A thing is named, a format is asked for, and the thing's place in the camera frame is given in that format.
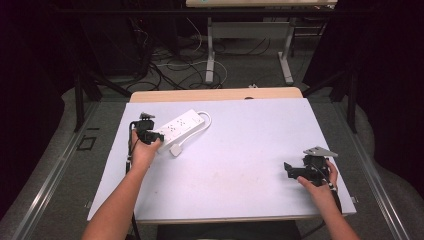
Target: white tabletop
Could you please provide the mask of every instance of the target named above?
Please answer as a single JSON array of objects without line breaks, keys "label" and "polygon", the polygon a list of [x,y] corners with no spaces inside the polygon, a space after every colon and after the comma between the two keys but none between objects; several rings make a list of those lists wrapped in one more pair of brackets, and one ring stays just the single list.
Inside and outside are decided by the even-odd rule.
[{"label": "white tabletop", "polygon": [[188,7],[271,7],[335,5],[337,0],[187,0]]},{"label": "white tabletop", "polygon": [[[284,170],[284,162],[302,167],[303,150],[328,148],[308,100],[255,99],[128,103],[88,220],[124,177],[129,123],[146,112],[156,116],[158,128],[189,109],[208,112],[212,125],[187,140],[178,157],[168,152],[156,156],[138,196],[137,220],[213,222],[319,214],[306,190]],[[356,213],[342,176],[338,186],[344,214]]]}]

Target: desk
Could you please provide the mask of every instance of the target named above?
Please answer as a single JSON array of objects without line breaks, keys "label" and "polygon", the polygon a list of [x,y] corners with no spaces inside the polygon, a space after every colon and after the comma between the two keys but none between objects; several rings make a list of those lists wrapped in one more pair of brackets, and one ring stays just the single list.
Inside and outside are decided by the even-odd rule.
[{"label": "desk", "polygon": [[[215,8],[215,7],[296,7],[296,6],[316,6],[335,5],[337,0],[187,0],[188,7]],[[213,51],[213,38],[284,38],[283,52],[278,53],[278,57],[283,71],[286,84],[293,85],[293,77],[287,63],[287,55],[293,38],[295,18],[290,22],[212,22],[208,18],[208,63],[206,71],[206,83],[213,82],[213,69],[215,53]],[[286,34],[282,34],[282,29],[287,29]]]},{"label": "desk", "polygon": [[[288,162],[301,167],[303,150],[316,145],[328,148],[308,100],[301,98],[298,89],[191,92],[134,94],[123,114],[88,220],[124,177],[129,123],[147,112],[156,116],[155,125],[160,127],[191,108],[208,112],[212,125],[187,140],[177,158],[168,152],[156,156],[138,196],[138,221],[257,221],[319,215],[309,194],[287,177],[283,166]],[[176,102],[171,101],[174,94]],[[155,102],[153,95],[167,99],[160,97],[160,102]],[[255,99],[243,100],[245,97]],[[343,213],[354,214],[342,176],[338,186]]]}]

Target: white cable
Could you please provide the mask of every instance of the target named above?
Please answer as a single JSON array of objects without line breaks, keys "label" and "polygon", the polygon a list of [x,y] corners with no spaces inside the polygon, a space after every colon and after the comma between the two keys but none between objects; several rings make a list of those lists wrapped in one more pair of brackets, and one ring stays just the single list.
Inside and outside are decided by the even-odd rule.
[{"label": "white cable", "polygon": [[204,128],[202,128],[202,129],[199,129],[199,130],[197,130],[196,132],[194,132],[194,133],[192,133],[192,134],[190,134],[190,135],[188,135],[184,140],[182,140],[180,143],[176,143],[176,144],[174,144],[174,145],[172,145],[171,146],[171,148],[169,149],[169,151],[172,153],[172,155],[174,155],[175,157],[176,156],[178,156],[178,155],[180,155],[180,153],[183,151],[182,150],[182,148],[181,148],[181,146],[183,145],[183,143],[187,140],[187,139],[189,139],[190,137],[192,137],[193,135],[195,135],[195,134],[197,134],[197,133],[199,133],[199,132],[201,132],[201,131],[203,131],[203,130],[206,130],[207,128],[209,128],[209,126],[212,124],[212,117],[209,115],[209,113],[207,113],[207,112],[204,112],[204,111],[199,111],[199,112],[197,112],[197,114],[205,114],[206,116],[208,116],[208,118],[209,118],[209,123],[204,127]]},{"label": "white cable", "polygon": [[225,81],[227,81],[227,77],[228,77],[228,72],[227,72],[227,69],[224,67],[224,65],[222,65],[222,63],[220,63],[220,62],[217,62],[217,61],[214,61],[215,63],[218,63],[219,65],[221,65],[221,67],[224,69],[224,71],[225,71],[225,78],[224,78],[224,80],[222,80],[222,82],[221,82],[221,85],[225,82]]},{"label": "white cable", "polygon": [[196,29],[197,33],[199,34],[199,46],[193,51],[193,52],[196,52],[202,46],[202,34],[200,33],[199,29],[197,29],[196,25],[194,25],[194,23],[189,18],[187,18],[187,20],[191,23],[191,25],[193,25],[194,29]]}]

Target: power outlet socket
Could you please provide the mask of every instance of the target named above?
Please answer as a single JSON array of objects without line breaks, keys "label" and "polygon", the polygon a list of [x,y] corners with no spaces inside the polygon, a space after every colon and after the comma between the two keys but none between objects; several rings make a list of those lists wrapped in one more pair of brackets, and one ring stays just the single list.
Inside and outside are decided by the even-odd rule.
[{"label": "power outlet socket", "polygon": [[158,149],[158,152],[161,153],[169,150],[173,144],[184,140],[190,134],[201,129],[204,123],[205,119],[197,114],[196,111],[191,109],[162,127],[154,130],[154,132],[165,136],[164,142]]}]

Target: wire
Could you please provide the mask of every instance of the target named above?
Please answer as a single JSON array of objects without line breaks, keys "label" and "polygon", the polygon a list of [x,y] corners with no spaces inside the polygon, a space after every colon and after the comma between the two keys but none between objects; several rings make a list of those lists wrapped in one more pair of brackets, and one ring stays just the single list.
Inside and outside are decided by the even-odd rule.
[{"label": "wire", "polygon": [[339,195],[337,194],[336,187],[334,186],[334,184],[332,182],[330,182],[330,179],[328,179],[328,177],[319,168],[317,168],[315,166],[315,164],[311,163],[311,165],[322,175],[324,180],[327,182],[328,186],[330,187],[331,194],[333,195],[334,202],[336,203],[337,208],[339,209],[340,213],[343,213],[342,212],[342,205],[341,205],[341,202],[340,202]]},{"label": "wire", "polygon": [[[219,64],[223,69],[224,69],[224,71],[225,71],[225,77],[224,77],[224,80],[222,80],[222,82],[220,82],[218,85],[219,86],[222,86],[222,84],[225,82],[225,81],[227,81],[227,79],[228,79],[228,71],[227,71],[227,68],[225,68],[225,66],[222,64],[222,63],[220,63],[220,62],[218,62],[218,61],[215,61],[215,60],[212,60],[214,63],[217,63],[217,64]],[[187,64],[159,64],[159,65],[156,65],[157,67],[163,67],[163,66],[187,66],[187,65],[198,65],[198,64],[201,64],[201,63],[208,63],[208,61],[206,60],[206,61],[200,61],[200,62],[196,62],[196,63],[187,63]]]},{"label": "wire", "polygon": [[137,222],[135,220],[135,214],[134,213],[133,213],[133,216],[131,218],[131,223],[133,225],[133,229],[134,229],[134,233],[135,233],[135,239],[141,240],[140,233],[138,232]]},{"label": "wire", "polygon": [[187,61],[184,61],[184,60],[182,60],[182,59],[179,59],[181,62],[184,62],[184,64],[175,64],[175,63],[170,63],[171,61],[173,61],[173,60],[175,60],[175,59],[171,59],[171,60],[169,60],[167,63],[165,63],[165,64],[160,64],[160,65],[157,65],[158,67],[167,67],[169,70],[171,70],[171,71],[185,71],[185,70],[188,70],[188,69],[190,69],[190,68],[192,68],[193,67],[193,64],[192,63],[189,63],[189,62],[187,62]]},{"label": "wire", "polygon": [[318,231],[319,229],[321,229],[324,226],[325,226],[325,222],[322,221],[320,225],[318,225],[315,228],[311,229],[309,232],[303,234],[303,236],[300,236],[300,239],[305,239],[305,238],[309,237],[310,235],[312,235],[312,233]]},{"label": "wire", "polygon": [[182,62],[185,62],[187,65],[186,66],[188,66],[187,68],[185,68],[185,69],[172,69],[172,68],[170,68],[170,66],[171,65],[166,65],[166,67],[169,69],[169,70],[171,70],[171,71],[184,71],[184,70],[187,70],[187,69],[189,69],[189,68],[193,68],[194,69],[194,71],[196,71],[196,73],[195,74],[198,74],[199,75],[199,77],[200,77],[200,79],[201,79],[201,81],[203,82],[203,76],[202,76],[202,74],[199,72],[199,70],[197,70],[197,68],[195,68],[193,65],[191,65],[190,63],[188,63],[188,62],[186,62],[186,61],[184,61],[184,60],[182,60],[181,59],[181,61]]},{"label": "wire", "polygon": [[138,32],[138,33],[143,33],[146,37],[144,38],[144,42],[143,42],[143,48],[147,45],[147,41],[149,40],[149,34],[145,31],[143,31],[143,29],[141,29],[141,27],[139,27],[136,23],[136,21],[134,21],[134,19],[132,18],[128,18],[129,21],[131,22],[131,26],[134,29],[134,32]]},{"label": "wire", "polygon": [[[191,76],[193,76],[194,74],[200,73],[200,72],[213,72],[213,73],[215,73],[218,76],[218,82],[221,82],[221,76],[219,74],[217,74],[215,71],[212,71],[212,70],[201,70],[201,71],[198,71],[196,73],[190,74],[189,76],[187,76],[186,78],[184,78],[183,80],[181,80],[181,82],[178,83],[178,85],[181,85],[183,82],[187,81]],[[193,88],[198,89],[199,86],[208,86],[209,88],[212,88],[212,87],[210,87],[210,84],[206,84],[206,83],[203,82],[203,78],[201,79],[201,82],[200,83],[191,83],[189,85],[189,88],[190,89],[193,89]]]},{"label": "wire", "polygon": [[200,31],[199,31],[199,29],[197,29],[197,27],[196,27],[196,25],[194,25],[194,23],[189,19],[189,18],[187,18],[187,20],[191,23],[191,25],[193,25],[193,27],[194,27],[194,29],[197,31],[197,33],[199,34],[198,36],[198,38],[199,38],[199,46],[193,51],[193,52],[196,52],[197,50],[199,50],[199,48],[202,46],[202,34],[200,33]]},{"label": "wire", "polygon": [[154,83],[151,83],[151,82],[136,82],[136,83],[133,83],[133,84],[128,85],[125,88],[125,90],[129,91],[129,89],[131,87],[133,87],[135,85],[138,85],[138,84],[147,84],[147,85],[152,85],[153,86],[153,88],[151,88],[149,90],[146,90],[146,91],[154,91],[154,90],[159,91],[159,84],[160,84],[160,82],[158,84],[154,84]]},{"label": "wire", "polygon": [[269,47],[270,47],[270,45],[271,45],[271,39],[268,39],[268,45],[266,46],[266,48],[262,51],[262,52],[259,52],[259,53],[252,53],[253,51],[255,51],[256,49],[258,49],[259,48],[259,46],[261,46],[262,45],[262,43],[263,42],[265,42],[265,40],[266,40],[266,38],[264,38],[258,45],[256,45],[256,47],[255,48],[253,48],[252,50],[250,50],[249,52],[247,52],[247,53],[224,53],[224,52],[219,52],[219,51],[217,51],[217,50],[215,50],[214,49],[214,51],[218,54],[218,55],[224,55],[224,56],[246,56],[246,55],[261,55],[261,54],[263,54],[263,53],[265,53],[268,49],[269,49]]},{"label": "wire", "polygon": [[255,79],[255,80],[253,80],[252,82],[251,82],[251,85],[257,85],[257,86],[259,86],[260,84],[259,84],[259,82],[262,82],[262,81],[265,81],[267,78],[275,78],[275,79],[279,79],[281,77],[281,75],[278,75],[278,74],[276,74],[276,73],[273,73],[273,74],[266,74],[266,75],[263,75],[263,76],[261,76],[261,77],[259,77],[259,78],[257,78],[257,79]]},{"label": "wire", "polygon": [[208,116],[208,118],[209,118],[209,123],[208,123],[208,125],[206,125],[204,128],[202,128],[202,129],[199,129],[199,130],[197,130],[196,132],[194,132],[194,133],[192,133],[192,134],[190,134],[190,135],[188,135],[184,140],[182,140],[180,143],[179,143],[179,145],[181,146],[181,145],[183,145],[183,143],[187,140],[187,139],[189,139],[190,137],[192,137],[192,136],[194,136],[195,134],[197,134],[197,133],[199,133],[199,132],[201,132],[201,131],[204,131],[204,130],[206,130],[207,128],[209,128],[210,127],[210,125],[212,124],[212,117],[211,117],[211,115],[209,115],[209,113],[207,113],[207,112],[204,112],[204,111],[199,111],[199,112],[197,112],[197,114],[205,114],[206,116]]},{"label": "wire", "polygon": [[168,84],[170,84],[171,86],[174,87],[174,89],[178,89],[178,90],[186,90],[185,88],[179,86],[177,83],[175,83],[172,79],[170,79],[169,77],[167,77],[165,74],[162,73],[162,71],[156,66],[156,64],[154,63],[150,63],[150,66],[152,67],[152,69],[159,74],[159,76],[162,77],[163,80],[165,80]]}]

